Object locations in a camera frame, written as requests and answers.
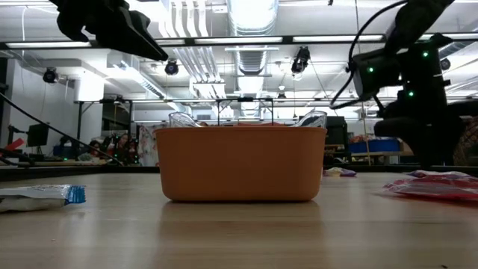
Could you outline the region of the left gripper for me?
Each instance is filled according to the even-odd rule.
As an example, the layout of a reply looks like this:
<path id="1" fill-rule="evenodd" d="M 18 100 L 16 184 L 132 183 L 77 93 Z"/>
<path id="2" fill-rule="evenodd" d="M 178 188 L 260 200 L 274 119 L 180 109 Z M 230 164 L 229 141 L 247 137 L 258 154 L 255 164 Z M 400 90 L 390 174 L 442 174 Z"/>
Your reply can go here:
<path id="1" fill-rule="evenodd" d="M 147 31 L 150 19 L 139 11 L 130 11 L 126 0 L 52 0 L 52 4 L 57 8 L 59 30 L 71 40 L 89 40 L 83 29 L 96 31 L 100 24 L 100 46 L 155 61 L 168 59 Z"/>

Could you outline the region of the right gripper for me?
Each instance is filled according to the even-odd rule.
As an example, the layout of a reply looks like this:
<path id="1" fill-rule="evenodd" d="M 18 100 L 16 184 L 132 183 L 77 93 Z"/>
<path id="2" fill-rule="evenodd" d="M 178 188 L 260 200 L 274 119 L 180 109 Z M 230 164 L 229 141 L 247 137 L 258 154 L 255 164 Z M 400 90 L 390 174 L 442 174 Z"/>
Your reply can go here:
<path id="1" fill-rule="evenodd" d="M 439 49 L 453 40 L 444 35 L 433 35 L 419 41 L 398 54 L 403 89 L 397 93 L 397 100 L 386 105 L 382 120 L 374 126 L 380 137 L 399 137 L 403 132 L 419 132 L 431 129 L 433 132 L 458 133 L 464 128 L 459 115 L 452 112 L 447 104 L 445 87 L 449 81 L 443 79 Z M 442 137 L 435 149 L 438 162 L 454 166 L 454 155 L 459 137 Z M 420 137 L 405 137 L 414 156 L 422 168 L 432 166 L 433 154 Z"/>

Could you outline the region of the pink translucent candy pack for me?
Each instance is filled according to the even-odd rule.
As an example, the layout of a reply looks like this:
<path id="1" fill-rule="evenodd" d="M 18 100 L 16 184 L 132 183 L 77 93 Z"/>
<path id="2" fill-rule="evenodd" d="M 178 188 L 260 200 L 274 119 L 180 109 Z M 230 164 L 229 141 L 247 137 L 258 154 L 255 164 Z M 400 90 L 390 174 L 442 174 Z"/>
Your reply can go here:
<path id="1" fill-rule="evenodd" d="M 433 175 L 399 179 L 385 184 L 382 189 L 410 197 L 478 202 L 478 178 L 472 176 Z"/>
<path id="2" fill-rule="evenodd" d="M 426 171 L 426 170 L 415 170 L 409 173 L 406 173 L 408 176 L 414 176 L 417 178 L 423 178 L 426 176 L 442 176 L 449 179 L 463 179 L 463 178 L 472 178 L 471 175 L 466 173 L 458 172 L 458 171 L 450 171 L 450 172 L 436 172 L 436 171 Z"/>

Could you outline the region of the purple candy pack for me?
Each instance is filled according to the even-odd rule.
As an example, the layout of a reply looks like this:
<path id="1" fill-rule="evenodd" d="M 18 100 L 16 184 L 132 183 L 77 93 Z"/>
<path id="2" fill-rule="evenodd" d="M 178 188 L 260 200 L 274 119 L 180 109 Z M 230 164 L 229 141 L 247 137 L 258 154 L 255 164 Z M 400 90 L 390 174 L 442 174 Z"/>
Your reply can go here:
<path id="1" fill-rule="evenodd" d="M 355 177 L 356 172 L 353 170 L 348 170 L 343 167 L 332 167 L 323 171 L 324 176 L 334 176 L 334 177 Z"/>

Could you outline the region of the white blue candy bar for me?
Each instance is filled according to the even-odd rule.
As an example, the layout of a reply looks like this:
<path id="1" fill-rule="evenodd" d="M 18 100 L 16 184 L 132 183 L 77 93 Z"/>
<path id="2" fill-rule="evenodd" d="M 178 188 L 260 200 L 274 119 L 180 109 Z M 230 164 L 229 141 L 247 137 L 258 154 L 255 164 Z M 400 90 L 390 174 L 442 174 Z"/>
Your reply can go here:
<path id="1" fill-rule="evenodd" d="M 0 213 L 56 209 L 86 201 L 83 185 L 34 185 L 0 189 Z"/>

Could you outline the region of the black overhead beam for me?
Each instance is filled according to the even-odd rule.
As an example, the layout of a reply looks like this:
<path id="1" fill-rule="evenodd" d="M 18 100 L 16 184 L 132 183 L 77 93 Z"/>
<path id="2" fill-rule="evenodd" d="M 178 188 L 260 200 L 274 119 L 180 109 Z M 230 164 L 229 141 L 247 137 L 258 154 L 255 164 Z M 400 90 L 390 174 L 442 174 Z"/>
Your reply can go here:
<path id="1" fill-rule="evenodd" d="M 317 35 L 317 36 L 338 36 L 338 35 Z M 292 45 L 292 44 L 346 44 L 351 42 L 339 42 L 339 43 L 324 43 L 324 42 L 312 42 L 312 43 L 295 43 L 293 37 L 297 36 L 264 36 L 264 37 L 282 37 L 283 40 L 281 43 L 265 43 L 265 44 L 195 44 L 194 40 L 198 38 L 219 38 L 219 37 L 179 37 L 179 38 L 161 38 L 156 39 L 156 43 L 159 46 L 164 47 L 181 47 L 181 46 L 262 46 L 262 45 Z M 30 43 L 30 42 L 76 42 L 76 41 L 17 41 L 17 42 L 0 42 L 0 50 L 14 50 L 8 48 L 5 43 Z M 88 43 L 91 44 L 91 47 L 84 48 L 62 48 L 62 49 L 99 49 L 100 46 L 95 40 L 91 40 Z"/>

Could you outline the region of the wooden background table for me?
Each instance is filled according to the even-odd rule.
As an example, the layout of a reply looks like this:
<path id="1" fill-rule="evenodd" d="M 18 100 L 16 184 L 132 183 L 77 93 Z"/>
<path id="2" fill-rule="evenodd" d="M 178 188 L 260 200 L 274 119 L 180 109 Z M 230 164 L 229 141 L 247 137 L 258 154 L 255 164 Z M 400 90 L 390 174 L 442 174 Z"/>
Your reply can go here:
<path id="1" fill-rule="evenodd" d="M 351 153 L 352 157 L 367 157 L 367 156 L 413 156 L 413 152 L 360 152 Z"/>

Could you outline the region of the clear plastic bin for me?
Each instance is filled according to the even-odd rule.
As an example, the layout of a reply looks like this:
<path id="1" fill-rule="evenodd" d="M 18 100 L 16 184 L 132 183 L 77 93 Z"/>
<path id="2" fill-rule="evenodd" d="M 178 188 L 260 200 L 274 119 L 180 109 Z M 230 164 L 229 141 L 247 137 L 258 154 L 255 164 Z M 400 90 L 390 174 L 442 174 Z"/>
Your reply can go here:
<path id="1" fill-rule="evenodd" d="M 196 122 L 191 115 L 183 112 L 169 114 L 171 128 L 196 128 L 208 126 L 205 122 Z M 327 114 L 322 111 L 310 111 L 292 127 L 319 127 L 326 128 Z"/>

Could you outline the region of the white LED light bar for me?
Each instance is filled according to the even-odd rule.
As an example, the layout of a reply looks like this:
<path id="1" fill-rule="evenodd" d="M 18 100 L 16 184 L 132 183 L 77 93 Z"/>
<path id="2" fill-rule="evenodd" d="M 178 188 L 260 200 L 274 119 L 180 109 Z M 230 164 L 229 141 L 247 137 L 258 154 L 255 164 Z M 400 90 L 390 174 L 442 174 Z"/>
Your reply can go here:
<path id="1" fill-rule="evenodd" d="M 5 43 L 11 49 L 57 49 L 57 48 L 88 48 L 90 43 L 82 42 L 30 42 L 30 43 Z"/>
<path id="2" fill-rule="evenodd" d="M 219 38 L 198 38 L 194 40 L 195 44 L 265 44 L 281 43 L 282 37 L 219 37 Z"/>
<path id="3" fill-rule="evenodd" d="M 358 38 L 359 42 L 365 41 L 380 41 L 383 38 L 382 35 L 364 35 Z M 324 42 L 324 43 L 339 43 L 339 42 L 352 42 L 355 36 L 353 35 L 338 35 L 338 36 L 297 36 L 293 37 L 295 43 L 312 43 L 312 42 Z"/>
<path id="4" fill-rule="evenodd" d="M 424 34 L 420 37 L 419 40 L 428 40 L 434 35 L 441 35 L 448 37 L 456 42 L 478 42 L 478 33 L 434 33 L 434 34 Z"/>

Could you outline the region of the black equipment case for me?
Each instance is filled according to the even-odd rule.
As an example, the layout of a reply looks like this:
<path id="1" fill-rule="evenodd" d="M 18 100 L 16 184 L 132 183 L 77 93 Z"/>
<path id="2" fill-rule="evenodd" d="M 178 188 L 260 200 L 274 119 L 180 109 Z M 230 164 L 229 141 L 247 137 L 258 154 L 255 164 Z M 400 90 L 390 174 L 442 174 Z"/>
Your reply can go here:
<path id="1" fill-rule="evenodd" d="M 325 141 L 327 152 L 345 152 L 348 150 L 347 123 L 344 117 L 320 117 L 319 127 L 327 130 Z"/>

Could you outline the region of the floral patterned cloth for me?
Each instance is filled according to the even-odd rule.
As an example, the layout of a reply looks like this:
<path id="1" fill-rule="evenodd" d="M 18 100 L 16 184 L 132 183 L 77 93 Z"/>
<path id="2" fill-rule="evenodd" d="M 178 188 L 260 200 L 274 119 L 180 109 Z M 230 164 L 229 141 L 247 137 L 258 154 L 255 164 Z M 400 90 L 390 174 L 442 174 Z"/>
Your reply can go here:
<path id="1" fill-rule="evenodd" d="M 154 126 L 139 126 L 138 154 L 139 162 L 143 167 L 158 165 L 158 151 Z"/>

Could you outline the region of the black monitor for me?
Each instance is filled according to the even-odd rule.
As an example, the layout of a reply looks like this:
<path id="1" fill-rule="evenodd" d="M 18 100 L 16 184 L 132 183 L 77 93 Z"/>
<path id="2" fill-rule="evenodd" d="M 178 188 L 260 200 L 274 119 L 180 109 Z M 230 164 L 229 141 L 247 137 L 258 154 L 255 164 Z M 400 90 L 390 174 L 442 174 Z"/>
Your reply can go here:
<path id="1" fill-rule="evenodd" d="M 44 124 L 31 125 L 27 131 L 29 147 L 46 146 L 48 143 L 49 126 Z"/>

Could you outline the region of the orange plastic bin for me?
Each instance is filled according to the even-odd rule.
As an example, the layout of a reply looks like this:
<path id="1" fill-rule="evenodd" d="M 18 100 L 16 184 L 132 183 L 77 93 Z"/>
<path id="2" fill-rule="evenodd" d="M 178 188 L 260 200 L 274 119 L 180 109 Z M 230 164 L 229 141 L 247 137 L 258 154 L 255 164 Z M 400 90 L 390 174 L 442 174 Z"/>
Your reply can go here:
<path id="1" fill-rule="evenodd" d="M 320 189 L 326 133 L 290 126 L 159 129 L 162 191 L 180 202 L 309 201 Z"/>

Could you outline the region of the red cloth piece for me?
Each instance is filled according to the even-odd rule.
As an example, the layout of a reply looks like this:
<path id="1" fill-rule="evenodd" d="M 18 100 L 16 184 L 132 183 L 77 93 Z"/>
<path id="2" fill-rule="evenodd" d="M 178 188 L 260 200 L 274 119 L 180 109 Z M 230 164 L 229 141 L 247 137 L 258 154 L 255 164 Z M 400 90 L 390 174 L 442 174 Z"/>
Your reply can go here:
<path id="1" fill-rule="evenodd" d="M 9 151 L 14 151 L 14 150 L 18 149 L 19 147 L 21 147 L 24 143 L 25 143 L 25 141 L 22 138 L 18 138 L 15 141 L 9 143 L 5 147 L 5 149 L 9 150 Z"/>

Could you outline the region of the silver ventilation duct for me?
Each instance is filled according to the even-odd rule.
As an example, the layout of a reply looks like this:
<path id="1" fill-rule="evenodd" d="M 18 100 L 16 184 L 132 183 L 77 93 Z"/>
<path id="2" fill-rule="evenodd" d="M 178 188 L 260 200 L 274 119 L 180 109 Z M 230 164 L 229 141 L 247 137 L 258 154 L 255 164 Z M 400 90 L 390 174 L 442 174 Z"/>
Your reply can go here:
<path id="1" fill-rule="evenodd" d="M 232 36 L 271 36 L 279 0 L 227 0 L 229 30 Z M 265 67 L 266 51 L 236 52 L 238 69 L 244 75 L 259 75 Z"/>

